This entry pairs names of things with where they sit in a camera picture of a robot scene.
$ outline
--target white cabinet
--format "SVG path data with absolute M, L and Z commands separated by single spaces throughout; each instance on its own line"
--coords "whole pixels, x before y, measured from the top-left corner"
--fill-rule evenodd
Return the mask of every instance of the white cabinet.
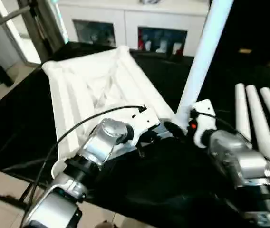
M 208 0 L 60 0 L 70 41 L 194 56 Z

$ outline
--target tiled floor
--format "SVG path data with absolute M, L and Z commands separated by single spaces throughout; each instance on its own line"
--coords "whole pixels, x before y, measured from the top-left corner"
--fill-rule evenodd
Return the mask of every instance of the tiled floor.
M 10 195 L 18 199 L 27 186 L 27 182 L 0 172 L 0 195 Z M 105 220 L 114 222 L 119 228 L 152 228 L 152 226 L 145 223 L 89 203 L 84 202 L 79 207 L 83 213 L 78 224 L 79 228 L 94 228 L 97 224 Z M 22 210 L 0 201 L 0 228 L 18 228 L 22 216 Z
M 24 80 L 34 70 L 33 67 L 18 63 L 8 70 L 8 75 L 15 81 L 10 88 L 4 84 L 0 85 L 0 99 Z M 10 195 L 19 198 L 28 183 L 0 172 L 0 195 Z M 83 215 L 79 222 L 79 228 L 94 228 L 97 224 L 107 220 L 114 222 L 119 228 L 152 228 L 151 226 L 112 211 L 97 207 L 89 203 L 79 205 Z M 0 228 L 18 228 L 23 216 L 23 211 L 0 201 Z

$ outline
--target glass cabinet door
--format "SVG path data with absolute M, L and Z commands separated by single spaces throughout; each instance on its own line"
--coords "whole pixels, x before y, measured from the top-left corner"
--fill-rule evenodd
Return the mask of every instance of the glass cabinet door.
M 116 47 L 112 23 L 73 20 L 79 42 Z
M 124 11 L 58 4 L 69 41 L 126 45 Z
M 138 49 L 182 56 L 186 37 L 183 30 L 138 27 Z

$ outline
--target metal rod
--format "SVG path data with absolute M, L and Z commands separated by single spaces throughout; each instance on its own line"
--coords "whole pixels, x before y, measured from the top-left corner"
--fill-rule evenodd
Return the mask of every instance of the metal rod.
M 20 208 L 22 210 L 24 210 L 26 208 L 26 205 L 27 205 L 26 203 L 20 202 L 19 200 L 15 199 L 12 196 L 1 196 L 0 195 L 0 200 L 2 202 L 8 203 L 8 204 L 13 205 L 17 208 Z
M 23 8 L 20 8 L 16 11 L 13 11 L 12 13 L 8 14 L 7 16 L 0 18 L 0 25 L 4 24 L 6 21 L 15 18 L 16 16 L 23 14 L 30 10 L 30 6 L 25 6 Z
M 28 194 L 30 193 L 32 187 L 32 183 L 29 183 L 29 185 L 27 186 L 27 188 L 25 189 L 25 191 L 23 192 L 23 194 L 21 195 L 19 202 L 24 202 L 25 198 L 28 196 Z

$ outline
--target black table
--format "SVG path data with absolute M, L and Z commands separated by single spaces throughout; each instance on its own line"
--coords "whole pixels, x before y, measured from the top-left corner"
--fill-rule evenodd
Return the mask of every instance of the black table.
M 52 60 L 107 49 L 67 43 Z M 131 54 L 176 111 L 193 58 L 167 58 L 139 51 Z M 217 115 L 234 125 L 234 86 L 239 82 L 270 88 L 270 67 L 252 64 L 243 56 L 213 60 L 199 100 L 209 98 Z M 39 160 L 55 141 L 48 77 L 37 68 L 0 101 L 0 171 L 23 180 L 35 179 Z M 158 227 L 228 226 L 231 218 L 235 225 L 241 225 L 242 221 L 218 197 L 230 194 L 230 186 L 191 139 L 181 142 L 168 138 L 145 147 L 145 153 L 144 159 L 132 152 L 109 161 L 87 201 Z M 50 169 L 56 159 L 54 156 L 48 162 L 42 186 L 51 181 Z M 34 164 L 11 168 L 25 162 Z

